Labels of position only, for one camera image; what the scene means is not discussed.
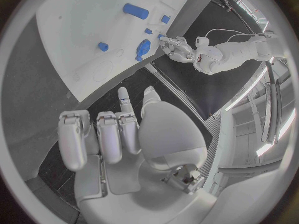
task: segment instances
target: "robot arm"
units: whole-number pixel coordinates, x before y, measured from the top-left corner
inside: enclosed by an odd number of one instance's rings
[[[245,61],[255,59],[268,61],[271,57],[284,57],[282,46],[277,38],[265,38],[255,35],[246,42],[225,42],[209,46],[209,39],[197,37],[196,51],[190,47],[183,37],[171,39],[160,38],[160,44],[170,59],[179,62],[192,62],[196,70],[208,75],[228,71],[241,66]]]

